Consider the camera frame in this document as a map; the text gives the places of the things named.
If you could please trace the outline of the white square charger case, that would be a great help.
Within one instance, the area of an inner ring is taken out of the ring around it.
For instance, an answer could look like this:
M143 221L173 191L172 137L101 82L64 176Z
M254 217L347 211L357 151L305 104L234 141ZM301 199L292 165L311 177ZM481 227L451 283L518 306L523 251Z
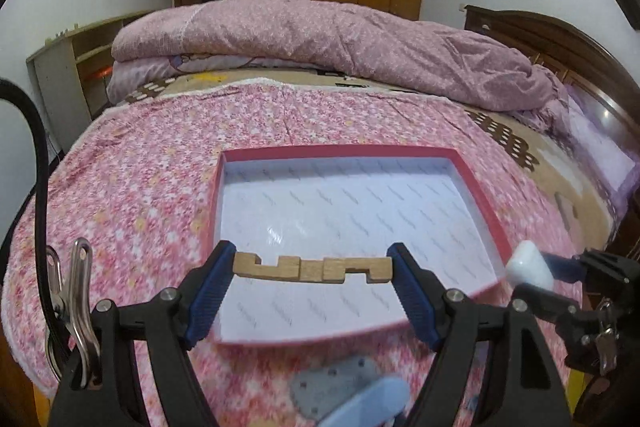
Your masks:
M554 277L536 244L528 239L515 247L506 262L506 280L512 287L529 284L552 291Z

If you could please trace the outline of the notched wooden puzzle bar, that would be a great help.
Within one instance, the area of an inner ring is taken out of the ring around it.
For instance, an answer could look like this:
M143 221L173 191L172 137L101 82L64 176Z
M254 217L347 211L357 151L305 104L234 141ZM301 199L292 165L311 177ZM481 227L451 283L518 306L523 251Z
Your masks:
M280 256L275 265L264 265L256 254L236 253L233 274L246 279L309 283L344 284L347 275L363 274L368 284L390 283L393 261L389 257L349 257L303 259Z

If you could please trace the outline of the light blue curved handle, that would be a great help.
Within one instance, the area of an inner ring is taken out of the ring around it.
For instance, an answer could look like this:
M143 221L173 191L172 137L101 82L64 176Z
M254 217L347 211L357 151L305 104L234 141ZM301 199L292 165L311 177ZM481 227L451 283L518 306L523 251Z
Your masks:
M318 422L321 427L382 426L404 410L410 388L398 376L377 379Z

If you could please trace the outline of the grey blue oval plate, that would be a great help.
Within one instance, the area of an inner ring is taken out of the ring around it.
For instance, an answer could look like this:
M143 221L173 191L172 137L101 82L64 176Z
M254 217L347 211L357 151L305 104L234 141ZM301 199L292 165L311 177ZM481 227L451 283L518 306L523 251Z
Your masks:
M354 355L296 373L290 381L290 396L300 415L321 421L380 376L375 361Z

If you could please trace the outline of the red shallow cardboard box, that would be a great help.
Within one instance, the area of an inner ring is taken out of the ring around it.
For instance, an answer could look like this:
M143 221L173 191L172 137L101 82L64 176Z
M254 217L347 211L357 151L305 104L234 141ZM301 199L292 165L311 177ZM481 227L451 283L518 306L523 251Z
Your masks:
M216 172L213 238L256 254L382 257L403 243L420 267L471 297L504 277L511 247L455 150L311 145L227 150ZM277 346L392 329L405 322L390 284L235 277L213 326L218 343Z

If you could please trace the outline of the left gripper metal clip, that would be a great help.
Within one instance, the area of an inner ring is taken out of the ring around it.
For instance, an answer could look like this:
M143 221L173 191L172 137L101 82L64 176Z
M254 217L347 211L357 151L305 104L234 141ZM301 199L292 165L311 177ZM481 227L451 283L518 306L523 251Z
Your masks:
M73 386L85 389L97 385L101 380L101 348L90 317L91 245L83 237L76 239L70 254L67 281L63 280L60 258L51 246L47 247L46 255L54 317L63 324L62 347L54 343L53 336L46 329L46 357L50 369L60 381L67 361L64 358L64 348L68 349L68 344L73 339L79 355Z

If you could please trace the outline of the pink floral bed sheet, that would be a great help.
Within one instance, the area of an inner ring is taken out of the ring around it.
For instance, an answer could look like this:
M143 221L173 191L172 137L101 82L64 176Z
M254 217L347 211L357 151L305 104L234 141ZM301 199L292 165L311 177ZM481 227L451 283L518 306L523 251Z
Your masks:
M254 79L108 110L49 181L47 242L70 265L92 249L90 299L145 303L219 241L264 265L382 257L405 245L442 285L484 303L511 295L503 267L529 239L575 247L558 208L446 98ZM390 284L237 277L190 361L219 424L309 426L294 381L366 362L418 392L433 357Z

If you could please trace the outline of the dark wooden headboard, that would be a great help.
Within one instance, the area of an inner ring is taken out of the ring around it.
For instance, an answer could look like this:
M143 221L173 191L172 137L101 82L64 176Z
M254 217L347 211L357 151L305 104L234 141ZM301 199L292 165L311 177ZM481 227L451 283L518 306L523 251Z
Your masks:
M464 28L520 50L574 89L604 132L639 148L639 86L607 49L558 18L527 11L465 5Z

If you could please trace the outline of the pink folded quilt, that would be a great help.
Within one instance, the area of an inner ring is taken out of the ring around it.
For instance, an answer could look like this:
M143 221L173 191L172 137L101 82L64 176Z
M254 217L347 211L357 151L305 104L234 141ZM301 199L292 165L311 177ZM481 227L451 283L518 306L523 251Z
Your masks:
M219 0L156 11L112 44L107 95L118 102L160 64L266 58L396 84L493 112L557 109L564 84L519 50L479 34L367 6L314 0Z

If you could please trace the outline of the grey low shelf unit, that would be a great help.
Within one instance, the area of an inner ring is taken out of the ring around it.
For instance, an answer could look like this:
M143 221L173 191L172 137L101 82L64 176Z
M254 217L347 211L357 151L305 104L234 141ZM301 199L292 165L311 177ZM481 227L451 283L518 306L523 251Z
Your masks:
M26 58L62 152L111 106L106 87L113 72L113 41L145 14L133 12L63 31Z

